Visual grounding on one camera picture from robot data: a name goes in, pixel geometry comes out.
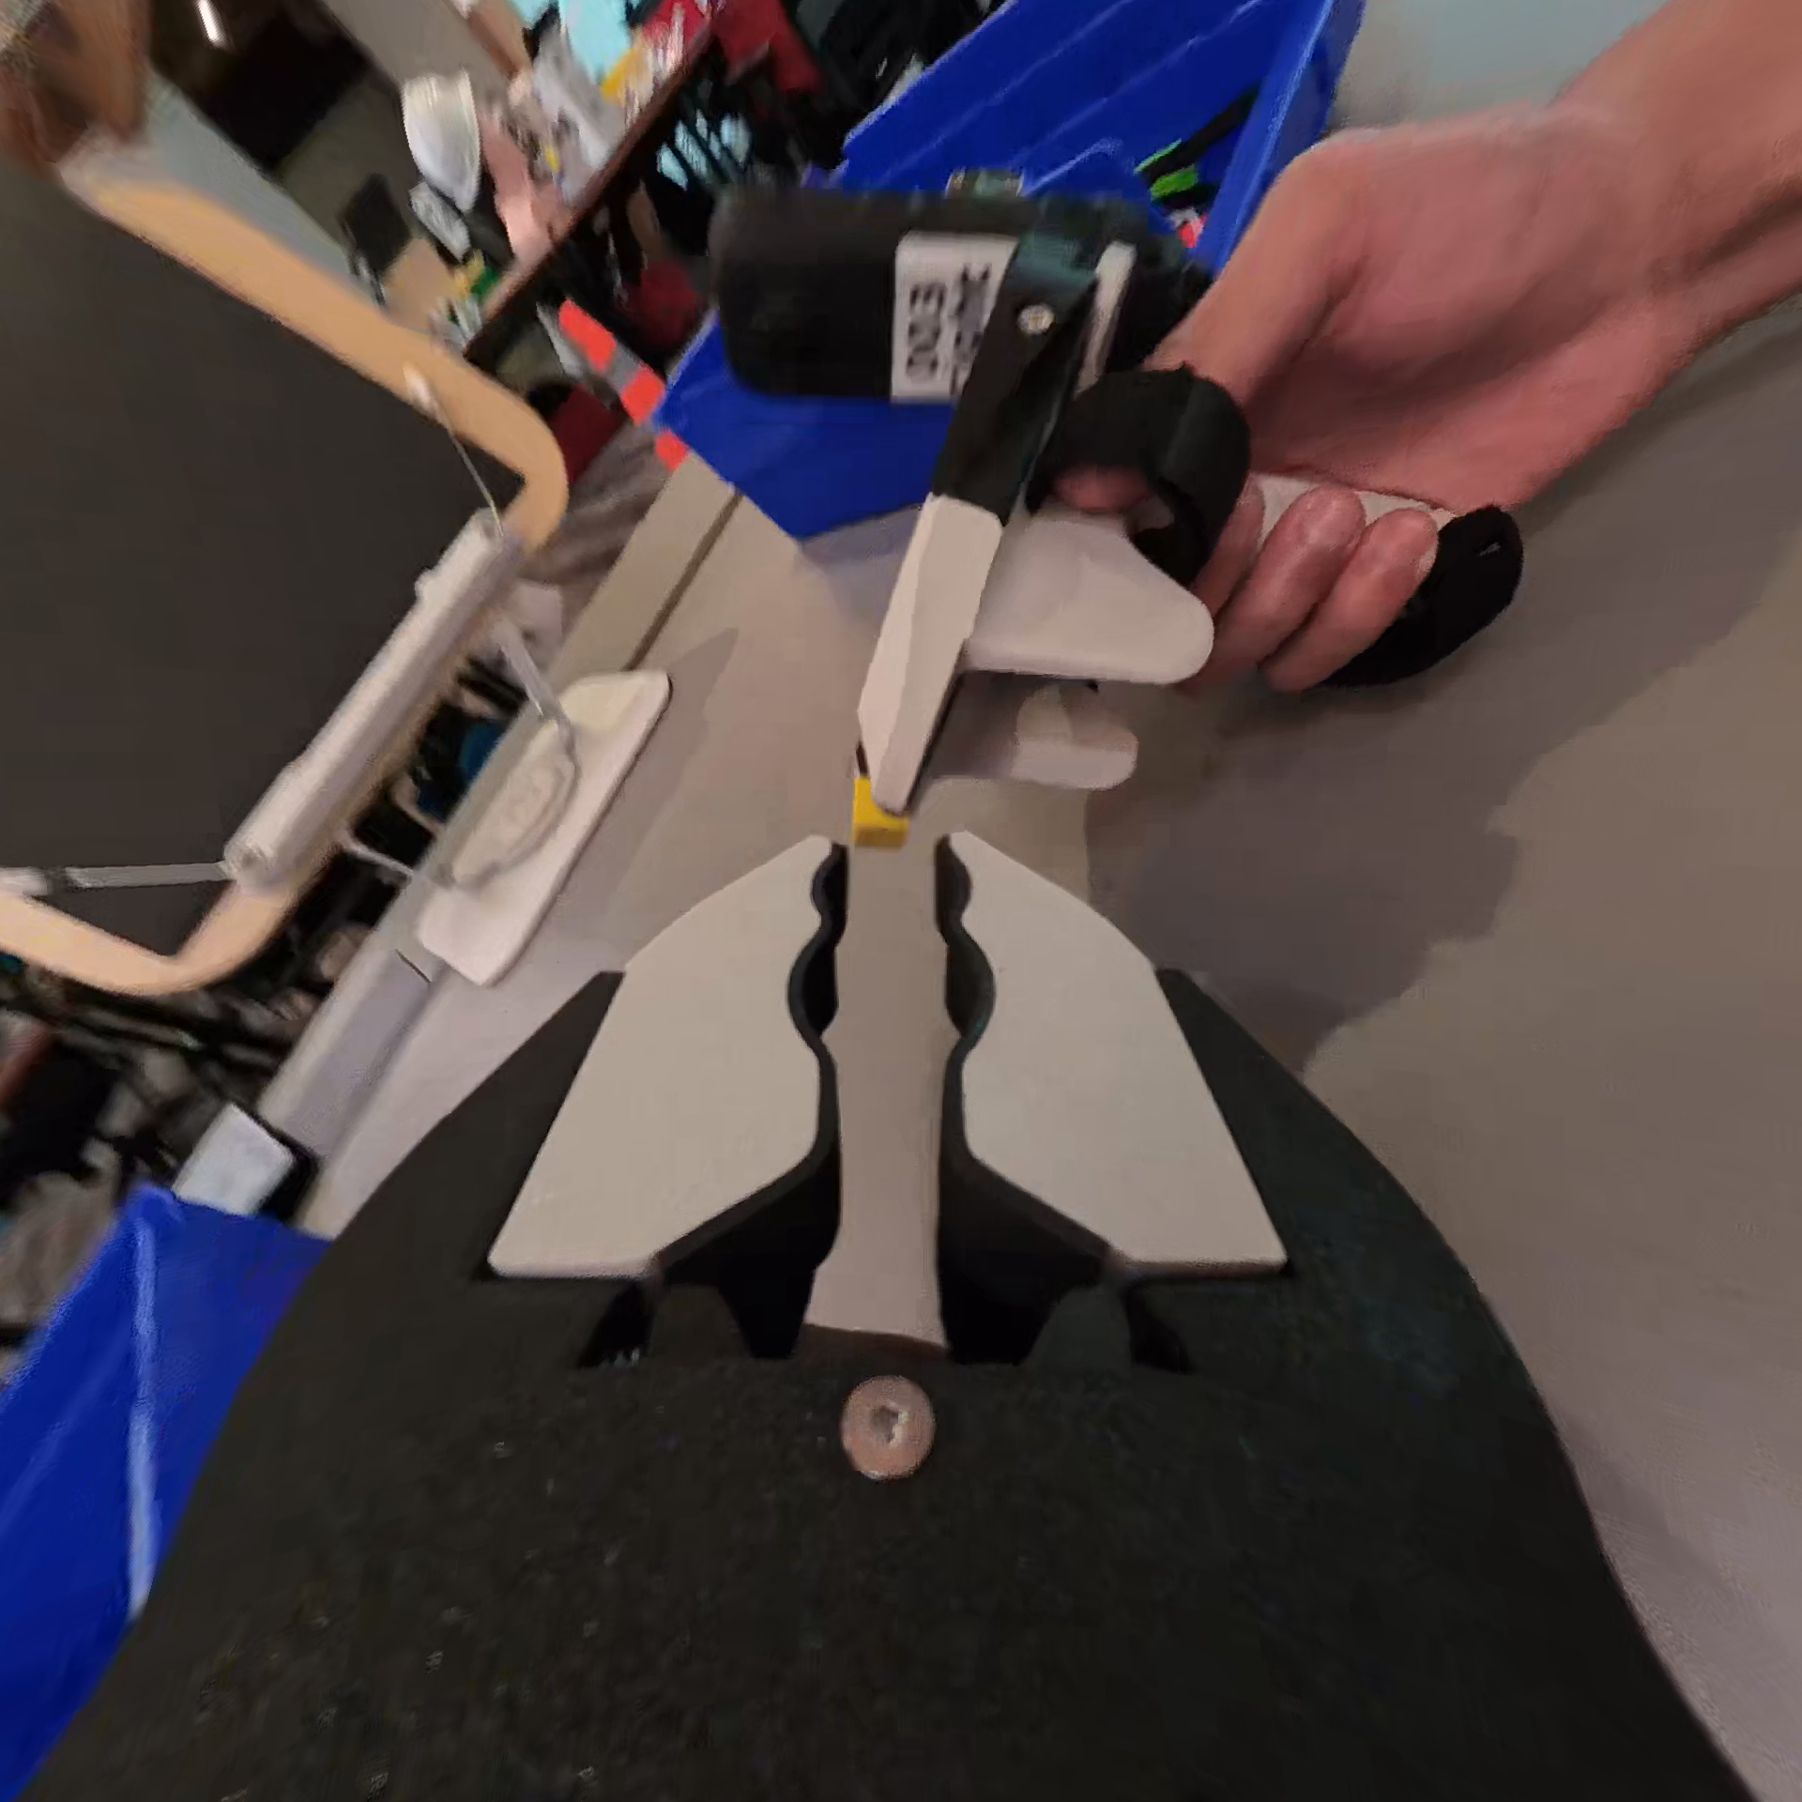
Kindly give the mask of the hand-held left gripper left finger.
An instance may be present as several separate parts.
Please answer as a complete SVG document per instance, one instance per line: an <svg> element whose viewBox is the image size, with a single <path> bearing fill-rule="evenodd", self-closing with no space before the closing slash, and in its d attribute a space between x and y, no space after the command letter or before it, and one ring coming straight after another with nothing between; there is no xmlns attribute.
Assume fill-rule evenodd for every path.
<svg viewBox="0 0 1802 1802"><path fill-rule="evenodd" d="M845 852L808 837L624 967L490 1253L497 1276L646 1279L803 1174L838 1114Z"/></svg>

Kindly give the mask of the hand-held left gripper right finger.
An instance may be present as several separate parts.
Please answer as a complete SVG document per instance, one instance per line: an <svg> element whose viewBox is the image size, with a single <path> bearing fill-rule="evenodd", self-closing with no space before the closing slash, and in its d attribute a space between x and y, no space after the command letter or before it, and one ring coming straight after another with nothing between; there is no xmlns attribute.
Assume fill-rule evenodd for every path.
<svg viewBox="0 0 1802 1802"><path fill-rule="evenodd" d="M1125 1276L1269 1276L1288 1253L1159 969L976 831L937 842L958 1048L943 1146Z"/></svg>

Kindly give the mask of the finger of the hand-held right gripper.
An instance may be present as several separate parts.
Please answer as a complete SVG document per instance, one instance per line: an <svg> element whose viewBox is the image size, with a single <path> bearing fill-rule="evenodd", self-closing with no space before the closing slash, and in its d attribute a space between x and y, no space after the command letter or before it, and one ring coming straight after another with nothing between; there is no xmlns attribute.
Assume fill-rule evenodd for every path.
<svg viewBox="0 0 1802 1802"><path fill-rule="evenodd" d="M975 502L935 494L919 510L859 700L872 799L888 814L910 810L1003 539Z"/></svg>
<svg viewBox="0 0 1802 1802"><path fill-rule="evenodd" d="M1061 791L1109 791L1135 774L1138 734L1097 686L1036 686L1026 692L1006 740L1006 776Z"/></svg>

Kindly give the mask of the blue plastic bin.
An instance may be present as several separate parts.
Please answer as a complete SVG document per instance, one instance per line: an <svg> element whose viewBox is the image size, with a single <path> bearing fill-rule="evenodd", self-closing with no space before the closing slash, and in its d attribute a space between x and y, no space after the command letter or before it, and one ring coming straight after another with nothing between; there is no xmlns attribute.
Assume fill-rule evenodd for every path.
<svg viewBox="0 0 1802 1802"><path fill-rule="evenodd" d="M2 1401L2 1798L144 1611L234 1397L325 1238L138 1189Z"/></svg>
<svg viewBox="0 0 1802 1802"><path fill-rule="evenodd" d="M1200 142L1197 187L1164 228L1217 276L1276 175L1335 110L1362 1L1015 1L848 135L831 183L941 191L969 170L1029 192L1154 201L1162 157ZM944 406L759 396L715 324L689 347L661 429L794 539L917 503Z"/></svg>

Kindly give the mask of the person's right hand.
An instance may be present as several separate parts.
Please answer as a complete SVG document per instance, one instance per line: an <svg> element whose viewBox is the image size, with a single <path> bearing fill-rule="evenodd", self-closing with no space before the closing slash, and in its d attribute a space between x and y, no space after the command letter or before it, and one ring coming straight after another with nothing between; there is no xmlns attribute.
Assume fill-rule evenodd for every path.
<svg viewBox="0 0 1802 1802"><path fill-rule="evenodd" d="M1147 358L1229 392L1253 480L1194 583L1197 690L1308 690L1394 627L1437 513L1515 510L1668 378L1656 192L1590 105L1347 130Z"/></svg>

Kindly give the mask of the orange traffic cone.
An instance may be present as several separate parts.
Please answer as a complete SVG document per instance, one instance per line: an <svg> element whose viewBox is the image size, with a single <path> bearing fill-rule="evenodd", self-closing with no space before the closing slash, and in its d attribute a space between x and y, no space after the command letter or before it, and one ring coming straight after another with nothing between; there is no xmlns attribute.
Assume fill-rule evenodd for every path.
<svg viewBox="0 0 1802 1802"><path fill-rule="evenodd" d="M617 330L575 301L562 301L556 310L556 346L575 376L609 391L622 416L653 432L653 451L665 469L675 472L686 460L689 446L661 425L663 378Z"/></svg>

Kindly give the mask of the black board with wooden rim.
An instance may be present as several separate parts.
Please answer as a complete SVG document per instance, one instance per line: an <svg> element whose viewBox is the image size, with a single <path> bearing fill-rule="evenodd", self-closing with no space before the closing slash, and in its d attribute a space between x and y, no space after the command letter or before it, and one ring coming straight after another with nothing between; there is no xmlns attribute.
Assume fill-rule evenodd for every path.
<svg viewBox="0 0 1802 1802"><path fill-rule="evenodd" d="M4 955L208 987L560 523L549 427L189 187L4 170Z"/></svg>

